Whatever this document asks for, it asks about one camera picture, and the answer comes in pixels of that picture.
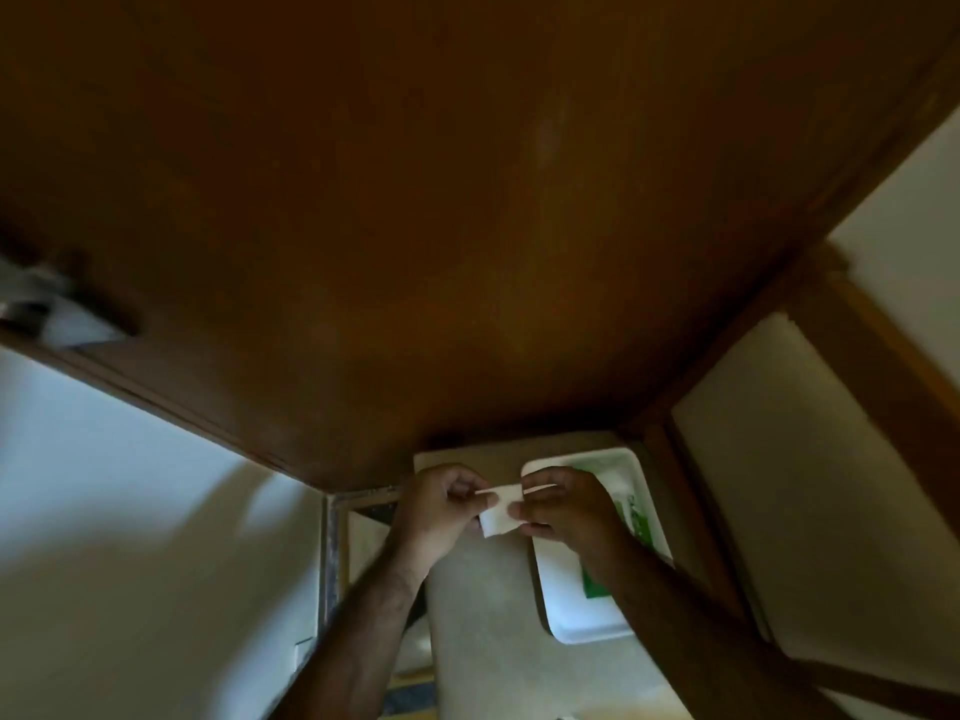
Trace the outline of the person's left hand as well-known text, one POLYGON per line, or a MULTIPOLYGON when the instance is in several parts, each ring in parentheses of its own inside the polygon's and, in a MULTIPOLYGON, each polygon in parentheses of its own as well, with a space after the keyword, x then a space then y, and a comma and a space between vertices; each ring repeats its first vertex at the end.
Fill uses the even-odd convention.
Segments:
POLYGON ((428 467, 403 484, 385 550, 412 592, 470 528, 459 522, 459 496, 488 488, 476 471, 453 462, 428 467))

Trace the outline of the person's right hand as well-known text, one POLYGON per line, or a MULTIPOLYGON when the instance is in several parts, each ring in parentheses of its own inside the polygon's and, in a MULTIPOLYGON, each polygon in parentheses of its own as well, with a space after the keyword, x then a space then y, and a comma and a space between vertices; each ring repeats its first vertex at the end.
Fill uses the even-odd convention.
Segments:
POLYGON ((524 476, 521 484, 525 490, 555 484, 524 496, 526 501, 556 502, 556 536, 541 539, 564 543, 611 595, 636 588, 639 545, 618 519, 612 497, 594 474, 550 466, 524 476))

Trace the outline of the small white paper packet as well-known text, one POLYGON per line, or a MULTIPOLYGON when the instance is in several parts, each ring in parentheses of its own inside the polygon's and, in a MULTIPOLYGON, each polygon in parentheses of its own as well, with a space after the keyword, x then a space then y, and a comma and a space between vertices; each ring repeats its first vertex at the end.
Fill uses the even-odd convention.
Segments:
POLYGON ((496 504, 478 515, 483 537, 487 539, 505 535, 527 524, 525 521, 512 517, 509 513, 509 506, 524 501, 524 496, 527 494, 533 494, 555 486, 555 483, 546 483, 525 489, 521 483, 512 483, 477 490, 475 492, 476 496, 497 496, 496 504))

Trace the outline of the person's right forearm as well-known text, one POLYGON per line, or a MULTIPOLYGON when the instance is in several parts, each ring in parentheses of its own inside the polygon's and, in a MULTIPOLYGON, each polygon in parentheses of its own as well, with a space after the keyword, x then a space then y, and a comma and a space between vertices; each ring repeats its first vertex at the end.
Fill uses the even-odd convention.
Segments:
POLYGON ((693 720, 851 720, 783 653, 630 537, 581 550, 693 720))

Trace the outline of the person's left forearm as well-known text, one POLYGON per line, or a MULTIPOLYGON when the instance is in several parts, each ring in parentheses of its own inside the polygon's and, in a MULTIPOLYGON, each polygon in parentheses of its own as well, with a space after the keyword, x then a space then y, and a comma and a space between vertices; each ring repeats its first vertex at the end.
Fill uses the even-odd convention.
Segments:
POLYGON ((366 569, 268 720, 378 720, 430 564, 384 552, 366 569))

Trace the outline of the white plastic tray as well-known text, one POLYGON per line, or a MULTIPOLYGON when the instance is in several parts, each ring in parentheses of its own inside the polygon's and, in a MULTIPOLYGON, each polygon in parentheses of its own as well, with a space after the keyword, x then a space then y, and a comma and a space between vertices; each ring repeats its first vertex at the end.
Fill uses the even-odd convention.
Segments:
MULTIPOLYGON (((648 517, 656 552, 673 565, 673 555, 642 465, 626 446, 577 452, 526 462, 521 476, 550 467, 568 467, 593 474, 609 493, 630 493, 648 517)), ((560 643, 575 645, 629 637, 633 631, 612 596, 588 600, 582 589, 581 566, 566 545, 533 540, 534 559, 549 633, 560 643)))

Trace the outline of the green packet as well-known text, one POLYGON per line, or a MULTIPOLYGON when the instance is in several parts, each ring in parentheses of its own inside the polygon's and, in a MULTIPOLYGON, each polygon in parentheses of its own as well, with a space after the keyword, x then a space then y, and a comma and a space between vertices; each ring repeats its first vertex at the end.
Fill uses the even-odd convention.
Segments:
MULTIPOLYGON (((610 494, 618 520, 623 523, 630 535, 647 548, 654 548, 654 538, 648 516, 638 502, 637 496, 630 492, 610 494)), ((597 600, 611 596, 605 585, 594 579, 585 564, 580 561, 583 595, 587 600, 597 600)))

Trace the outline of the brown wooden cabinet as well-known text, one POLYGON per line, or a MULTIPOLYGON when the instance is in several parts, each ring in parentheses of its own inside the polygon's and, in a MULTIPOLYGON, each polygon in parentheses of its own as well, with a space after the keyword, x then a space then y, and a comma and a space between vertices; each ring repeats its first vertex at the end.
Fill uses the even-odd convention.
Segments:
POLYGON ((0 0, 20 350, 326 490, 612 427, 960 101, 960 0, 0 0))

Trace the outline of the brown wooden frame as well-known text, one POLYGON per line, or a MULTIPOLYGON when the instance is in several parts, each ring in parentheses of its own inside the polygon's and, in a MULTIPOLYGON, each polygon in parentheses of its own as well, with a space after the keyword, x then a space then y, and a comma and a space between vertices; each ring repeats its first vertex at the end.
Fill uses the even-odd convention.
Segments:
POLYGON ((960 391, 822 244, 622 426, 722 603, 852 709, 960 720, 960 391))

